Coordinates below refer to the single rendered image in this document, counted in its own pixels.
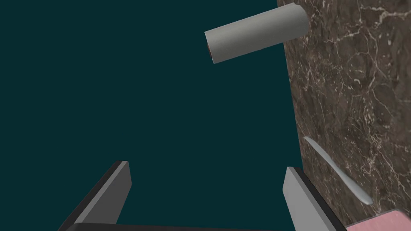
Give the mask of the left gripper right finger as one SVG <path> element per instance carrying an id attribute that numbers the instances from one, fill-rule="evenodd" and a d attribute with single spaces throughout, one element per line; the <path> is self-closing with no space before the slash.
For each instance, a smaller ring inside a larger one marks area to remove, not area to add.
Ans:
<path id="1" fill-rule="evenodd" d="M 296 231 L 347 231 L 301 168 L 287 167 L 282 191 Z"/>

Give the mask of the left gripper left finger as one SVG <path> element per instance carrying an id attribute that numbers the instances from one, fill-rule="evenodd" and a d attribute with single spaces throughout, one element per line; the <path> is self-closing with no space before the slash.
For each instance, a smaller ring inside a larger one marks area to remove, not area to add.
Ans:
<path id="1" fill-rule="evenodd" d="M 116 224 L 132 186 L 129 163 L 116 161 L 61 225 Z"/>

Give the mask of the silver knife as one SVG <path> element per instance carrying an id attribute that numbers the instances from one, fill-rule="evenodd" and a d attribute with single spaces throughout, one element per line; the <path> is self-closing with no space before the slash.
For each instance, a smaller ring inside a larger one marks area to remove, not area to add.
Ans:
<path id="1" fill-rule="evenodd" d="M 348 187 L 348 189 L 354 194 L 354 196 L 365 205 L 372 205 L 373 199 L 367 194 L 360 185 L 353 181 L 349 176 L 347 176 L 331 159 L 329 154 L 313 139 L 305 136 L 304 139 L 310 144 L 310 146 L 322 156 L 322 158 L 329 164 L 329 166 L 336 172 L 336 174 L 341 178 L 343 183 Z"/>

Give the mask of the pink rectangular object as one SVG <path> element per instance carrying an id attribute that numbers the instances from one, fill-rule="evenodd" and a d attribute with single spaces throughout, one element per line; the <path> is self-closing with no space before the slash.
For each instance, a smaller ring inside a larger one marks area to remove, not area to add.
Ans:
<path id="1" fill-rule="evenodd" d="M 376 215 L 346 227 L 347 231 L 411 231 L 411 218 L 398 209 Z"/>

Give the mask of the grey paper towel roll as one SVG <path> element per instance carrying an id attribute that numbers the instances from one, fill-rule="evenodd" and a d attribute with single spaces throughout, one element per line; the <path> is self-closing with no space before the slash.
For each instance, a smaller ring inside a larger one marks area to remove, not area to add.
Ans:
<path id="1" fill-rule="evenodd" d="M 214 64 L 265 49 L 309 31 L 309 19 L 301 5 L 286 4 L 205 32 Z"/>

